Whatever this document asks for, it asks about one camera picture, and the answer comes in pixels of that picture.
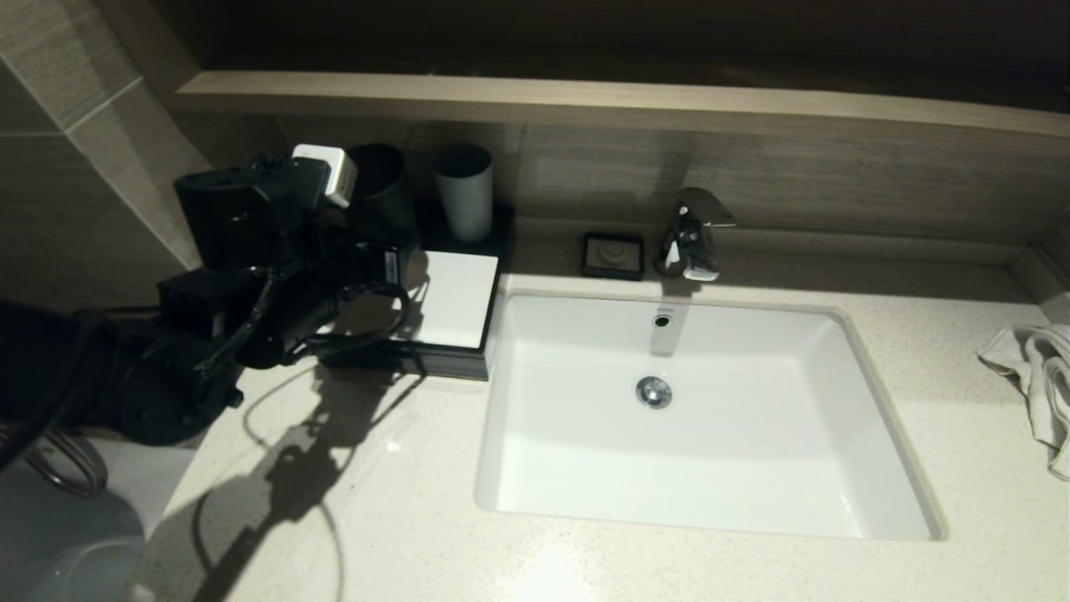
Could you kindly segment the black cup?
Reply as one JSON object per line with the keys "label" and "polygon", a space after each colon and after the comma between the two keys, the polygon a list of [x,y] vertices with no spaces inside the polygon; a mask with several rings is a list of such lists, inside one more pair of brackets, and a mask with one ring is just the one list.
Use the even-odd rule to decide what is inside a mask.
{"label": "black cup", "polygon": [[417,250],[421,235],[404,153],[386,144],[350,146],[345,152],[358,168],[350,206],[345,209],[352,232],[360,240]]}

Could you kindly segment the black amenity box body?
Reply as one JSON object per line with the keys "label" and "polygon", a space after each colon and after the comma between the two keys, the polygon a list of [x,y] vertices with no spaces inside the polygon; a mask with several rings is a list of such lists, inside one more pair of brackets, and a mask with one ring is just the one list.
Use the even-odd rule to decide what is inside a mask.
{"label": "black amenity box body", "polygon": [[[421,246],[425,251],[441,251],[456,254],[487,254],[498,258],[498,271],[496,271],[496,285],[500,281],[500,277],[506,264],[506,256],[513,250],[513,217],[515,217],[515,211],[513,209],[496,209],[493,211],[492,217],[492,232],[489,236],[482,242],[467,243],[455,240],[450,235],[450,228],[448,228],[447,222],[445,222],[445,216],[440,209],[425,209],[423,213],[417,214],[417,225],[418,232],[421,233]],[[479,348],[467,348],[467,349],[477,349],[485,355],[490,369],[492,368],[492,360],[490,360],[489,348],[492,348],[492,335],[496,331],[496,328],[492,325],[492,319],[496,313],[496,290],[492,296],[492,307],[487,313],[487,321],[484,328],[484,339],[482,340],[482,346]],[[427,345],[413,342],[413,340],[392,340],[383,339],[380,340],[374,345],[379,344],[389,344],[389,345]]]}

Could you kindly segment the white ribbed tray insert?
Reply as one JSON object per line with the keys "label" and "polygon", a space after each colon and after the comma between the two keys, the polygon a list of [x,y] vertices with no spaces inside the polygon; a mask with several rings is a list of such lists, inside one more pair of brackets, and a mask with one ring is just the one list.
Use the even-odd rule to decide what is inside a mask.
{"label": "white ribbed tray insert", "polygon": [[392,340],[479,348],[496,291],[498,258],[419,251],[406,271],[410,311]]}

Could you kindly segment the grey cup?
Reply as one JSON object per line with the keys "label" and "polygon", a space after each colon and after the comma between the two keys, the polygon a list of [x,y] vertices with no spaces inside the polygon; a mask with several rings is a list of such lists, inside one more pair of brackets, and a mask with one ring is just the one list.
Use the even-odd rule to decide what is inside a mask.
{"label": "grey cup", "polygon": [[492,232],[493,159],[478,145],[448,145],[432,156],[435,186],[452,236],[482,242]]}

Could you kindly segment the black square soap dish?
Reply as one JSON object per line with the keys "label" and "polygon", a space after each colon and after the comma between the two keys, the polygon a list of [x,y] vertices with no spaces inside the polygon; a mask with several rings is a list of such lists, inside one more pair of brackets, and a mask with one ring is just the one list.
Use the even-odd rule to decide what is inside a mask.
{"label": "black square soap dish", "polygon": [[642,281],[645,278],[645,243],[636,236],[586,232],[580,273],[586,278]]}

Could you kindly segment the chrome faucet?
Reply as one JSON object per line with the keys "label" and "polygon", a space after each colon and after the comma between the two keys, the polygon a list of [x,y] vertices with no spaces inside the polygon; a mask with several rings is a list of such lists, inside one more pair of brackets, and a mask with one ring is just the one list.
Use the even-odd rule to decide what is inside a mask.
{"label": "chrome faucet", "polygon": [[716,228],[735,227],[737,219],[720,199],[706,188],[681,188],[674,212],[658,250],[654,271],[666,278],[683,278],[710,283],[720,277],[720,262],[714,238]]}

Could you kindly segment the white sink basin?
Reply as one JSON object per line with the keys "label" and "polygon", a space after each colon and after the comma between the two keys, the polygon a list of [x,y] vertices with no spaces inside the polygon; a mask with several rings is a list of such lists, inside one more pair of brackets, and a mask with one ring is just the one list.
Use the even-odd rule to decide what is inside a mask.
{"label": "white sink basin", "polygon": [[[635,385],[669,382],[652,410]],[[515,296],[476,483],[486,510],[934,541],[939,519],[840,317]]]}

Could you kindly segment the white towel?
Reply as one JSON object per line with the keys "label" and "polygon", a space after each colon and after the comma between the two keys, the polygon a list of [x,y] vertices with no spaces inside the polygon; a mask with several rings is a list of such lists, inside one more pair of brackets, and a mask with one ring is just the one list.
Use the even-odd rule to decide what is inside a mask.
{"label": "white towel", "polygon": [[1048,447],[1048,472],[1070,483],[1070,324],[1012,325],[976,354],[1024,396],[1031,438]]}

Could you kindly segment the wooden wall shelf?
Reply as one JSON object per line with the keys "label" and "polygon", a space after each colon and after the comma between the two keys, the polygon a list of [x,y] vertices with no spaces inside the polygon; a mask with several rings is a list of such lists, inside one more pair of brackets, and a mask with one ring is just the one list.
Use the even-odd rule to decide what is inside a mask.
{"label": "wooden wall shelf", "polygon": [[397,74],[204,71],[173,95],[207,113],[374,115],[1070,148],[1070,115],[874,94],[699,84],[470,79]]}

